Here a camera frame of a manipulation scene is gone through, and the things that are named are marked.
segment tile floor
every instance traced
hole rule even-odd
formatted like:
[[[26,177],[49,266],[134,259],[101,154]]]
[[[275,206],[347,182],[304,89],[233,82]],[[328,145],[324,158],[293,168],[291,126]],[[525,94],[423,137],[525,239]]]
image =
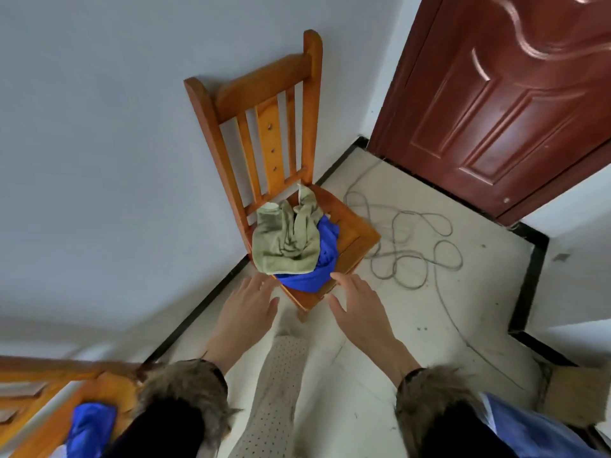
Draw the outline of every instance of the tile floor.
[[[342,198],[348,186],[375,157],[357,149],[323,185]],[[453,223],[449,238],[462,252],[464,266],[457,272],[439,270],[439,289],[448,311],[472,346],[485,355],[519,386],[505,378],[467,348],[448,320],[439,302],[430,266],[427,284],[407,291],[392,280],[375,278],[369,261],[357,273],[375,289],[384,303],[395,335],[424,366],[454,363],[470,375],[475,389],[486,390],[520,406],[533,405],[539,383],[539,368],[528,349],[507,335],[523,276],[529,263],[531,245],[504,228],[447,198],[387,163],[380,163],[357,185],[370,203],[383,203],[419,212],[437,212]],[[388,235],[394,212],[375,209],[373,222]],[[432,219],[439,230],[447,228],[441,219]],[[408,249],[432,256],[440,237],[420,219],[412,217],[398,224],[399,232],[412,230]],[[439,247],[438,260],[456,263],[456,252]],[[387,273],[392,259],[375,263],[378,274]],[[249,265],[207,308],[172,348],[172,361],[201,355],[202,347],[218,317],[221,305],[240,281],[252,274]],[[424,265],[404,261],[399,276],[407,284],[424,278]],[[336,288],[340,296],[342,291]],[[282,296],[279,314],[292,304]],[[361,354],[337,328],[324,304],[312,310],[307,322],[310,353],[295,414],[296,437],[310,458],[405,456],[393,417],[393,385]],[[243,408],[235,418],[231,434],[224,440],[219,457],[227,456],[241,435],[254,397],[256,380],[271,346],[275,328],[253,347],[228,373],[229,400]]]

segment gray cable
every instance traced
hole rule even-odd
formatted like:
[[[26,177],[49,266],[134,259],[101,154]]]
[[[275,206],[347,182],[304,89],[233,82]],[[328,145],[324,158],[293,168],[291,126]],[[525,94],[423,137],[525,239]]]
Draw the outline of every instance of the gray cable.
[[[526,392],[526,389],[524,387],[519,385],[511,377],[509,377],[506,373],[501,371],[500,368],[497,368],[496,365],[494,365],[490,360],[488,360],[480,351],[478,351],[469,342],[469,340],[462,334],[461,330],[458,328],[458,326],[454,322],[454,318],[450,314],[450,312],[449,312],[449,310],[447,308],[446,302],[444,301],[444,298],[441,296],[441,291],[439,290],[439,282],[438,282],[438,276],[437,276],[437,269],[439,267],[441,267],[441,268],[449,270],[449,271],[457,272],[458,270],[460,270],[462,268],[462,265],[463,265],[462,253],[461,253],[460,249],[452,241],[450,241],[449,239],[446,239],[446,238],[449,238],[452,235],[452,233],[454,232],[454,227],[452,225],[452,221],[450,219],[448,219],[448,217],[446,217],[445,215],[441,215],[441,214],[437,214],[437,213],[433,213],[433,212],[416,212],[416,211],[409,211],[409,210],[401,210],[401,209],[399,209],[397,207],[389,206],[389,205],[386,205],[386,204],[373,204],[373,203],[369,203],[369,200],[367,199],[367,197],[363,193],[360,193],[358,191],[354,191],[354,187],[358,184],[358,182],[361,181],[367,174],[369,174],[371,172],[371,170],[373,170],[375,167],[377,167],[381,162],[383,162],[382,159],[380,159],[379,161],[376,161],[376,163],[374,163],[372,166],[370,166],[368,169],[366,169],[363,173],[361,173],[356,178],[356,180],[348,187],[348,189],[346,190],[346,194],[344,194],[344,197],[343,197],[344,204],[346,204],[351,209],[354,208],[354,207],[364,207],[366,214],[365,214],[365,216],[363,216],[363,218],[365,220],[367,220],[367,222],[369,222],[372,226],[376,225],[376,223],[374,223],[372,221],[372,216],[371,216],[371,210],[372,209],[374,209],[374,208],[375,209],[387,209],[387,210],[391,210],[391,211],[395,212],[395,216],[393,217],[392,222],[390,223],[390,230],[391,230],[390,238],[385,238],[384,236],[382,236],[382,239],[378,242],[375,251],[372,254],[369,254],[369,255],[367,255],[365,257],[366,259],[369,260],[371,273],[376,278],[378,278],[379,280],[394,280],[395,283],[397,283],[403,289],[407,289],[408,291],[415,291],[416,289],[420,289],[422,286],[424,286],[426,284],[426,282],[428,281],[428,269],[429,269],[428,265],[432,264],[433,284],[435,285],[435,290],[437,291],[437,296],[439,297],[439,302],[441,303],[441,306],[444,308],[444,311],[446,312],[446,315],[448,316],[448,319],[452,323],[452,326],[454,326],[454,329],[456,330],[456,332],[458,333],[458,335],[462,339],[462,342],[467,346],[467,348],[469,348],[473,352],[475,352],[484,362],[486,362],[488,365],[490,365],[490,367],[492,367],[495,371],[497,371],[503,377],[508,379],[512,384],[514,384],[515,386],[517,386],[518,388],[520,388],[524,392]],[[348,199],[350,195],[358,196],[360,198],[360,200],[361,200],[361,203],[358,203],[358,204],[350,203],[349,199]],[[413,249],[400,249],[401,246],[403,246],[403,245],[408,243],[408,241],[411,238],[412,233],[413,233],[413,230],[410,230],[404,239],[401,239],[401,240],[397,239],[397,230],[398,230],[398,228],[397,228],[395,222],[402,215],[413,215],[413,216],[416,216],[416,217],[420,217],[422,220],[424,220],[426,222],[426,224],[436,234],[438,234],[439,236],[443,237],[443,239],[439,239],[435,243],[435,245],[432,247],[432,258],[427,258],[422,252],[416,251],[416,250],[413,250]],[[429,221],[430,217],[438,217],[438,218],[444,219],[447,222],[448,230],[449,231],[447,233],[443,233],[443,232],[439,231],[439,229],[436,228]],[[384,252],[384,253],[381,252],[381,249],[382,249],[382,240],[390,241],[390,243],[392,244],[392,248],[393,248],[393,250],[391,252]],[[446,263],[440,262],[437,259],[437,249],[438,249],[438,247],[441,244],[449,244],[450,246],[454,247],[454,250],[458,254],[458,257],[460,258],[460,261],[459,261],[458,264],[450,265],[450,264],[446,264]],[[392,270],[390,271],[390,274],[379,275],[378,273],[376,273],[376,271],[374,269],[374,266],[373,266],[374,262],[377,259],[380,259],[380,258],[383,258],[383,257],[389,257],[389,256],[394,257],[393,258],[393,262],[392,262]],[[401,279],[398,276],[398,264],[399,264],[399,262],[401,260],[405,260],[405,259],[416,259],[416,260],[420,260],[420,261],[422,261],[424,263],[425,277],[422,280],[422,283],[416,284],[416,285],[410,285],[410,284],[405,284],[404,282],[401,281]]]

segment olive green garment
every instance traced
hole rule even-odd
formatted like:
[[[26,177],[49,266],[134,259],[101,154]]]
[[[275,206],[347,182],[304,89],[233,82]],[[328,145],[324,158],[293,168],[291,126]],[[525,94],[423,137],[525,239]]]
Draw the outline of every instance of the olive green garment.
[[[268,275],[301,275],[316,268],[320,255],[317,224],[323,211],[307,186],[299,185],[299,205],[287,200],[280,205],[266,203],[256,211],[252,234],[252,259],[256,268]]]

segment chair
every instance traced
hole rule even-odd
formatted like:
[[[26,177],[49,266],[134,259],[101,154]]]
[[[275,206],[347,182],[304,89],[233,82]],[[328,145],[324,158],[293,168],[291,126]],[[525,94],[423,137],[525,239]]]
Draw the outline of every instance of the chair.
[[[111,434],[114,441],[131,423],[136,406],[137,364],[123,362],[77,362],[39,358],[0,357],[0,384],[9,393],[0,396],[0,410],[12,412],[0,422],[0,448],[52,400],[68,383],[82,381],[79,388],[24,439],[11,458],[47,458],[65,443],[75,407],[85,402],[101,402],[117,407]],[[11,386],[34,388],[34,392],[13,392]]]
[[[238,223],[244,245],[252,259],[252,233],[256,223],[249,224],[248,216],[265,202],[287,188],[301,182],[316,194],[318,205],[331,221],[340,226],[337,248],[340,256],[335,271],[352,272],[365,254],[379,240],[378,232],[356,215],[339,199],[320,186],[312,184],[314,152],[318,125],[318,102],[323,64],[323,42],[314,30],[304,32],[304,52],[290,54],[232,82],[224,84],[214,94],[209,93],[200,80],[185,80],[185,88],[221,181],[227,192],[233,215]],[[296,163],[295,84],[303,82],[301,167]],[[284,173],[278,94],[286,93],[286,123],[288,129],[288,166]],[[257,173],[255,154],[250,139],[246,111],[254,108],[258,136],[263,151],[263,165],[268,192],[262,193]],[[235,118],[241,139],[242,152],[250,179],[253,202],[244,206],[220,124]],[[291,205],[298,202],[298,194],[288,197]],[[318,292],[296,291],[282,286],[286,294],[304,311],[312,309],[335,286],[329,280]]]

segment sleeve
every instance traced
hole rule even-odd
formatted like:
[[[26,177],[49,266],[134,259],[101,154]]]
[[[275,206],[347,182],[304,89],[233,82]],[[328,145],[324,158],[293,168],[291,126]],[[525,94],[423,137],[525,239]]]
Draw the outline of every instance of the sleeve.
[[[167,365],[143,385],[134,421],[103,457],[195,458],[201,446],[214,455],[236,411],[227,404],[227,383],[213,363]]]
[[[485,408],[456,368],[440,365],[409,373],[397,391],[395,415],[409,458],[517,458],[482,421]]]

